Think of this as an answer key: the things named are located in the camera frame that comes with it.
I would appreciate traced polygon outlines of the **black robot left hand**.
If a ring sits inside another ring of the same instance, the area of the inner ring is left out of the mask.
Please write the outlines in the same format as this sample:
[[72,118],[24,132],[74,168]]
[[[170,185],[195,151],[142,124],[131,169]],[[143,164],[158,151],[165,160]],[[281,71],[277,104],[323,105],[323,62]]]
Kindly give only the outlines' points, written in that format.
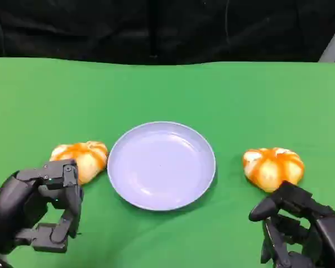
[[78,233],[83,189],[73,159],[13,173],[0,187],[0,254],[17,246],[64,253]]

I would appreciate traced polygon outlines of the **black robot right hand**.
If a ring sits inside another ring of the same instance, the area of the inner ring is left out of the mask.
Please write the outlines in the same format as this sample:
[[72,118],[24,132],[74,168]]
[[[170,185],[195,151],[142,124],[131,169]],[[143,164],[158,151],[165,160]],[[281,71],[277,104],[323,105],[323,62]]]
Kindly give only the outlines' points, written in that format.
[[264,233],[261,263],[274,267],[335,267],[335,210],[288,181],[249,214]]

